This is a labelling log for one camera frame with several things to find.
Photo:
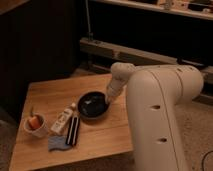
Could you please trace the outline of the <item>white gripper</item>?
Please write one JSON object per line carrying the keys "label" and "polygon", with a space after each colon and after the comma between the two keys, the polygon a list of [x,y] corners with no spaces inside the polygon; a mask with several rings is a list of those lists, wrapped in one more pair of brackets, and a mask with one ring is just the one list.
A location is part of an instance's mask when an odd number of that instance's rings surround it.
{"label": "white gripper", "polygon": [[124,84],[121,81],[112,79],[106,88],[106,98],[107,102],[114,101],[123,91]]}

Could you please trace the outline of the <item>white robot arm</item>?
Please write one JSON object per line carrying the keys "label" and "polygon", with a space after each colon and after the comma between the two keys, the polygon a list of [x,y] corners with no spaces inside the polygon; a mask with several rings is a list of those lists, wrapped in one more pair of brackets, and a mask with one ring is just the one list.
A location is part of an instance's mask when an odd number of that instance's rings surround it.
{"label": "white robot arm", "polygon": [[136,171],[189,171],[174,106],[201,93],[201,72],[190,65],[116,62],[111,74],[106,101],[126,94]]}

